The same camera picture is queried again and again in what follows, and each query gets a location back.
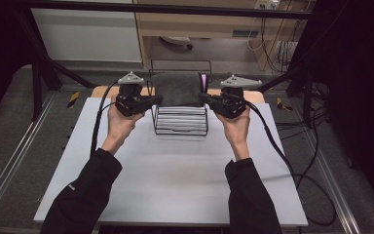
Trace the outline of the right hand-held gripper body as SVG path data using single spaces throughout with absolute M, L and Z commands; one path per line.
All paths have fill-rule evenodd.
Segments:
M 220 82 L 222 99 L 219 100 L 219 106 L 214 107 L 214 112 L 226 118 L 239 117 L 245 111 L 243 89 L 261 85 L 261 80 L 251 80 L 231 75 Z

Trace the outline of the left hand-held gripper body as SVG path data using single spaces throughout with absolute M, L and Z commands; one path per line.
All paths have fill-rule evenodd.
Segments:
M 119 93 L 116 97 L 117 109 L 126 117 L 146 111 L 141 98 L 144 79 L 132 71 L 118 80 Z

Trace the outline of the grey microfibre towel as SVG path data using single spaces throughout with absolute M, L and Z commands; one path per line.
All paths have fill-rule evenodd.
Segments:
M 152 76 L 155 94 L 162 96 L 161 107 L 200 107 L 202 78 L 197 72 L 166 72 Z

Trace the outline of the black wire rack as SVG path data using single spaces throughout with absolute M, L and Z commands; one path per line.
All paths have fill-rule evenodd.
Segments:
M 212 67 L 209 60 L 151 59 L 149 69 L 149 93 L 155 95 L 152 76 L 166 72 L 197 72 L 206 74 L 208 83 L 212 81 Z M 202 136 L 208 133 L 207 109 L 200 107 L 175 106 L 153 108 L 153 125 L 156 135 Z

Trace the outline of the person's right hand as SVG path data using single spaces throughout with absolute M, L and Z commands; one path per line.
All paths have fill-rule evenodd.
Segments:
M 247 135 L 250 123 L 249 109 L 245 111 L 237 118 L 229 119 L 217 114 L 216 117 L 221 121 L 224 134 L 233 150 L 235 160 L 240 161 L 250 157 Z

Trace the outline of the person's left hand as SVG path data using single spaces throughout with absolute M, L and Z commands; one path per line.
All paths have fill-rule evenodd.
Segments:
M 104 151 L 115 155 L 119 148 L 124 144 L 126 138 L 135 128 L 136 122 L 141 119 L 145 113 L 138 113 L 129 117 L 124 116 L 115 106 L 117 96 L 111 97 L 112 104 L 108 108 L 108 129 L 107 136 L 101 148 Z

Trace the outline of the yellow black tape strip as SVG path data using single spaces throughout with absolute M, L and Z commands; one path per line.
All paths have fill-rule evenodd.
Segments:
M 74 104 L 76 103 L 76 101 L 77 101 L 77 99 L 78 99 L 78 97 L 79 97 L 80 94 L 81 94 L 80 92 L 74 92 L 72 94 L 72 96 L 71 96 L 71 98 L 70 98 L 70 100 L 69 100 L 69 102 L 67 104 L 67 108 L 68 109 L 71 109 L 71 108 L 74 107 Z
M 283 110 L 286 110 L 286 111 L 293 111 L 293 107 L 288 106 L 288 105 L 284 105 L 280 97 L 277 97 L 277 108 L 278 109 L 283 109 Z

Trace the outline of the white object with black wheel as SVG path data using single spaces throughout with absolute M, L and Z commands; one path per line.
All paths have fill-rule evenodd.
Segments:
M 193 45 L 188 37 L 168 37 L 162 36 L 162 39 L 174 45 L 185 46 L 188 50 L 193 49 Z

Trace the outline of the light wooden desk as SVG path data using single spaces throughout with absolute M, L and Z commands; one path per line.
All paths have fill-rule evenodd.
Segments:
M 135 4 L 256 9 L 256 0 L 132 0 L 132 2 Z M 315 0 L 280 0 L 279 6 L 272 11 L 310 12 L 314 6 Z M 261 69 L 266 69 L 273 63 L 279 43 L 298 41 L 306 25 L 302 19 L 143 13 L 137 13 L 135 18 L 139 38 L 142 40 L 161 36 L 245 39 Z

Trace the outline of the black metal stand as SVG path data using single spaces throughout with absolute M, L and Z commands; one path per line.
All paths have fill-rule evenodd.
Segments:
M 292 98 L 300 93 L 303 94 L 302 120 L 308 127 L 312 127 L 311 104 L 313 96 L 313 72 L 309 68 L 303 68 L 302 66 L 291 68 L 280 77 L 257 88 L 257 91 L 264 93 L 288 79 L 290 79 L 290 85 L 287 87 L 286 93 Z
M 61 73 L 86 88 L 96 87 L 96 84 L 82 78 L 49 56 L 35 19 L 29 9 L 17 7 L 13 8 L 12 12 L 19 25 L 19 31 L 26 38 L 26 48 L 31 52 L 34 101 L 33 121 L 43 112 L 42 82 L 46 83 L 50 91 L 59 91 L 62 83 L 58 74 Z

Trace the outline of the white cabinet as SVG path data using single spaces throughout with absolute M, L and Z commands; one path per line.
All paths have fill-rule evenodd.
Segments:
M 141 62 L 134 14 L 45 9 L 32 14 L 52 59 Z

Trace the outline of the white power strip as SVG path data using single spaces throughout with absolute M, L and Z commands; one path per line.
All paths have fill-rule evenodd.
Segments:
M 256 0 L 255 8 L 261 10 L 274 10 L 276 9 L 281 0 Z

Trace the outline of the black metal frame bar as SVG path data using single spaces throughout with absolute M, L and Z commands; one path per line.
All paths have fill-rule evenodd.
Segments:
M 200 6 L 178 6 L 178 5 L 156 5 L 156 4 L 127 4 L 127 3 L 104 3 L 83 1 L 56 1 L 56 0 L 15 0 L 27 8 L 54 9 L 54 10 L 77 10 L 77 11 L 100 11 L 100 12 L 123 12 L 143 14 L 179 14 L 198 16 L 225 16 L 242 18 L 265 18 L 265 19 L 291 19 L 312 20 L 318 14 L 310 12 L 272 11 L 257 9 L 200 7 Z

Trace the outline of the aluminium floor rail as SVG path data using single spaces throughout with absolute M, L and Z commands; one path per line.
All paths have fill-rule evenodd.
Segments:
M 27 131 L 20 140 L 16 150 L 13 152 L 11 158 L 0 174 L 0 200 L 2 199 L 4 193 L 6 192 L 11 180 L 13 179 L 15 173 L 17 172 L 25 154 L 27 153 L 31 143 L 36 137 L 37 133 L 41 129 L 42 124 L 46 120 L 46 117 L 51 110 L 54 99 L 57 93 L 50 92 L 44 100 L 43 110 L 38 115 L 37 119 L 32 121 L 29 125 Z
M 325 187 L 334 202 L 336 213 L 345 230 L 346 234 L 360 234 L 360 228 L 356 222 L 355 216 L 352 213 L 350 206 L 342 192 L 336 176 L 332 173 L 329 164 L 325 160 L 324 154 L 318 146 L 318 138 L 314 132 L 306 131 L 306 139 L 310 148 L 317 155 L 317 165 L 321 178 Z

